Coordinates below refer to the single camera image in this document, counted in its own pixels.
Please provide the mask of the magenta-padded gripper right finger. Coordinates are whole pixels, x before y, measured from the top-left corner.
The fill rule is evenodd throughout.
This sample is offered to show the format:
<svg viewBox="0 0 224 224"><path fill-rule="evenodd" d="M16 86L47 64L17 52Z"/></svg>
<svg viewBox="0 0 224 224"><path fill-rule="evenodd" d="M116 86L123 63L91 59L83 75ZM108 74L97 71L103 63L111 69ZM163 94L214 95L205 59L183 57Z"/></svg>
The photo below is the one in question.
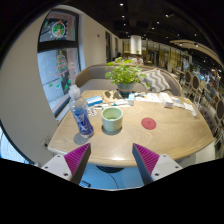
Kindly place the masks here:
<svg viewBox="0 0 224 224"><path fill-rule="evenodd" d="M132 154L145 185L182 169L167 154L159 155L136 143L133 144Z"/></svg>

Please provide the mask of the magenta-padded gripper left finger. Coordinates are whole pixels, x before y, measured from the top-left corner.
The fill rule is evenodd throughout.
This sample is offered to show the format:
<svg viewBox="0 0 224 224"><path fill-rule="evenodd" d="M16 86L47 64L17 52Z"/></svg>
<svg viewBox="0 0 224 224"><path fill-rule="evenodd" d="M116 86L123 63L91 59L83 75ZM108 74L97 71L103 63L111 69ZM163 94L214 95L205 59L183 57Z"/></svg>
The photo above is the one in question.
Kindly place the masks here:
<svg viewBox="0 0 224 224"><path fill-rule="evenodd" d="M66 155L55 155L42 169L79 185L90 154L91 144L87 143Z"/></svg>

